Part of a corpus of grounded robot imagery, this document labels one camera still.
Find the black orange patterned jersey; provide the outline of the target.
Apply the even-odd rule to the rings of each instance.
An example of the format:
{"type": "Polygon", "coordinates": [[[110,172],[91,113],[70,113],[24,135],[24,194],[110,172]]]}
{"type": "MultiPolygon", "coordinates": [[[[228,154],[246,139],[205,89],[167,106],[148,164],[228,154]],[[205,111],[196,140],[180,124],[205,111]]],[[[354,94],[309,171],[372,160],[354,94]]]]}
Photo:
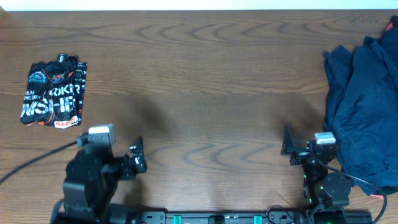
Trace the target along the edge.
{"type": "Polygon", "coordinates": [[[33,63],[21,111],[21,123],[65,129],[82,122],[88,64],[76,56],[58,54],[33,63]]]}

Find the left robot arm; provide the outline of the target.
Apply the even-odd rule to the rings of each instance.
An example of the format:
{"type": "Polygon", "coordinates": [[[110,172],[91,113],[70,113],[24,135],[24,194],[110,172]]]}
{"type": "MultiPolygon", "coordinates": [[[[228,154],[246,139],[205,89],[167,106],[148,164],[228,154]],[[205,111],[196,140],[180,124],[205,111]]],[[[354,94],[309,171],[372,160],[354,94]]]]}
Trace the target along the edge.
{"type": "Polygon", "coordinates": [[[81,149],[67,164],[64,198],[53,208],[51,223],[141,223],[135,208],[111,203],[118,182],[145,173],[144,142],[138,137],[129,154],[116,157],[108,134],[83,133],[76,139],[81,149]]]}

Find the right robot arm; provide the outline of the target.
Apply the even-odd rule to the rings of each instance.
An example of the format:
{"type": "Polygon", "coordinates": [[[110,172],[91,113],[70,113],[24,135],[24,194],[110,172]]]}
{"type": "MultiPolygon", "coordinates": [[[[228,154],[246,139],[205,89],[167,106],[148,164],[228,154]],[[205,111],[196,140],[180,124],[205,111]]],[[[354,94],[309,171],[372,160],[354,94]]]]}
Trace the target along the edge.
{"type": "Polygon", "coordinates": [[[288,126],[280,154],[290,157],[292,166],[303,169],[303,194],[310,207],[295,215],[295,223],[346,223],[344,207],[349,205],[351,184],[345,175],[326,165],[336,157],[337,140],[331,132],[316,133],[305,147],[296,147],[288,126]]]}

